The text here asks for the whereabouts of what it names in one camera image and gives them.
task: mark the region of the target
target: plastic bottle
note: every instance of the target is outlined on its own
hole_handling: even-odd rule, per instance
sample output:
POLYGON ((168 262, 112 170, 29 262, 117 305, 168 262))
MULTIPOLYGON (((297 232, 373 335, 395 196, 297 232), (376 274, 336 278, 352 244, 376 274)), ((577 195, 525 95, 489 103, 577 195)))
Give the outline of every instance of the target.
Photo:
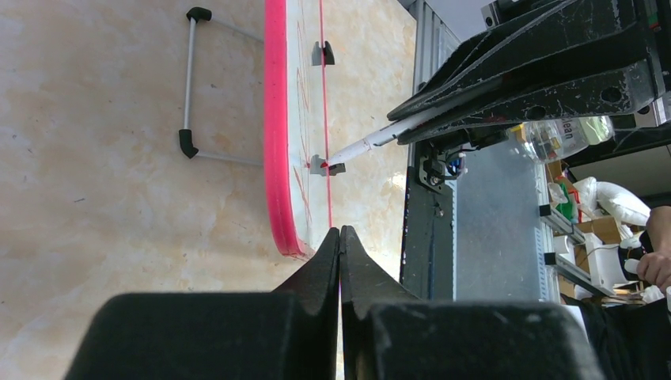
POLYGON ((608 116, 532 121, 522 124, 522 129, 526 153, 541 164, 569 157, 614 134, 608 116))

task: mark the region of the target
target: white marker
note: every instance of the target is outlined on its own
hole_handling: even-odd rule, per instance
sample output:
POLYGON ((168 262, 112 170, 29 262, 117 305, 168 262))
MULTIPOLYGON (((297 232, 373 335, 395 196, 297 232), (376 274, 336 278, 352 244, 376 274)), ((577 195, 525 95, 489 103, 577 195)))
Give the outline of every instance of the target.
POLYGON ((325 168, 326 166, 343 164, 352 158, 372 150, 374 147, 379 147, 385 145, 386 143, 390 143, 391 141, 397 139, 398 136, 403 132, 415 129, 418 125, 433 119, 450 108, 452 108, 451 104, 440 108, 429 108, 406 119, 395 121, 381 130, 375 131, 363 139, 346 146, 344 149, 338 150, 335 152, 335 154, 328 158, 328 161, 322 164, 321 167, 325 168))

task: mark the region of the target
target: human hand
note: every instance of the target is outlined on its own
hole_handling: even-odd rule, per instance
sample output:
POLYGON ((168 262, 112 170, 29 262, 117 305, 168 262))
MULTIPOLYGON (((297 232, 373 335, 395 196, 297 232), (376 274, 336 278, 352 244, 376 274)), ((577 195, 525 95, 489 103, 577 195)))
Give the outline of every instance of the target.
POLYGON ((671 252, 656 252, 643 255, 636 272, 640 279, 657 285, 664 295, 671 287, 671 252))

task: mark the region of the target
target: beige marble surface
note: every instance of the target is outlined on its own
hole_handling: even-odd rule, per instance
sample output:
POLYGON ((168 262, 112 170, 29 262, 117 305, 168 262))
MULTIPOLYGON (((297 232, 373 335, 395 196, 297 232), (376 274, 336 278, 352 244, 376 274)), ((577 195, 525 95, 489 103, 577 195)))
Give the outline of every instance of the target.
MULTIPOLYGON (((275 251, 259 169, 179 152, 193 5, 0 3, 0 378, 60 378, 118 293, 265 291, 301 265, 275 251)), ((262 35, 262 0, 199 5, 262 35)), ((414 21, 396 0, 327 0, 324 13, 338 149, 409 95, 414 21)), ((261 45, 199 26, 198 147, 261 158, 262 80, 261 45)), ((390 145, 332 182, 336 225, 395 276, 404 167, 390 145)))

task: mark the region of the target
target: metal stand leg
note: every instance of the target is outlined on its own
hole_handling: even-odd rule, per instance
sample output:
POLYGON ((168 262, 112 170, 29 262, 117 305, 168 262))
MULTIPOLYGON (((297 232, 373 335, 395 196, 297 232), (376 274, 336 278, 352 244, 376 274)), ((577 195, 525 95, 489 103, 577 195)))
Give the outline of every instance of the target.
POLYGON ((247 158, 238 158, 228 154, 217 154, 217 153, 207 153, 199 150, 193 145, 193 133, 189 127, 189 115, 191 112, 191 76, 193 74, 193 47, 195 39, 195 26, 198 24, 198 21, 215 21, 220 25, 232 29, 235 32, 247 36, 255 41, 263 43, 263 39, 256 36, 255 34, 248 32, 244 29, 238 28, 234 25, 228 24, 224 21, 216 20, 212 18, 212 12, 209 9, 200 8, 198 6, 191 8, 187 12, 187 19, 189 20, 189 45, 188 45, 188 60, 187 60, 187 88, 186 94, 184 96, 184 126, 179 131, 180 136, 180 148, 182 153, 188 158, 193 157, 205 157, 213 158, 215 160, 222 160, 228 162, 236 162, 239 164, 245 165, 256 165, 263 166, 262 161, 251 160, 247 158))

